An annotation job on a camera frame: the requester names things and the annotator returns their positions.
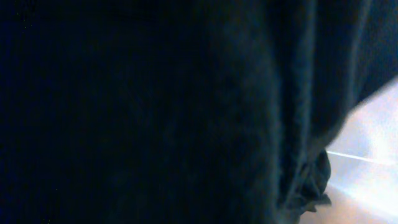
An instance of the dark clothing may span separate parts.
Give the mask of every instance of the dark clothing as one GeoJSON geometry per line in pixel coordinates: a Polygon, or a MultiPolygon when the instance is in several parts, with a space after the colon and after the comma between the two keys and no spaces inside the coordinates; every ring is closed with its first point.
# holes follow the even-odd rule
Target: dark clothing
{"type": "Polygon", "coordinates": [[[397,3],[4,6],[0,222],[293,223],[398,73],[397,3]]]}

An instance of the white surface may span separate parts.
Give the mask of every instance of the white surface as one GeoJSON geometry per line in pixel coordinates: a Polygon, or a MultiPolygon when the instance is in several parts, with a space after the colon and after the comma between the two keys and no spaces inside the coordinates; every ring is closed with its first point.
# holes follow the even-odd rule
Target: white surface
{"type": "Polygon", "coordinates": [[[398,223],[398,80],[352,112],[327,150],[333,205],[300,223],[398,223]]]}

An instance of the white floor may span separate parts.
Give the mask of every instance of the white floor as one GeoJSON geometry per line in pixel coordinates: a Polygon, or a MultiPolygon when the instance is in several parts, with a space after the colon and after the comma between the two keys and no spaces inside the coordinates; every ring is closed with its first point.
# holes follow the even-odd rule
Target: white floor
{"type": "Polygon", "coordinates": [[[327,150],[333,205],[300,223],[398,223],[398,80],[352,112],[327,150]]]}

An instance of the black cloth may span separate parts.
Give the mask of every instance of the black cloth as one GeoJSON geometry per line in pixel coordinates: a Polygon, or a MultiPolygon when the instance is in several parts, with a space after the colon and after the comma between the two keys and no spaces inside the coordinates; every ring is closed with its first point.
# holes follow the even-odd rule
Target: black cloth
{"type": "Polygon", "coordinates": [[[2,223],[297,222],[398,73],[398,1],[34,2],[1,3],[2,223]]]}

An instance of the dark fabric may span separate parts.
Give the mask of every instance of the dark fabric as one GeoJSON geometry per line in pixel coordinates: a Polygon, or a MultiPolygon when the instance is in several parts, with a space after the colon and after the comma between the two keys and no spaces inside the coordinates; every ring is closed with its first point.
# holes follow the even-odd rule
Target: dark fabric
{"type": "Polygon", "coordinates": [[[21,1],[0,9],[1,223],[295,223],[398,73],[398,1],[21,1]]]}

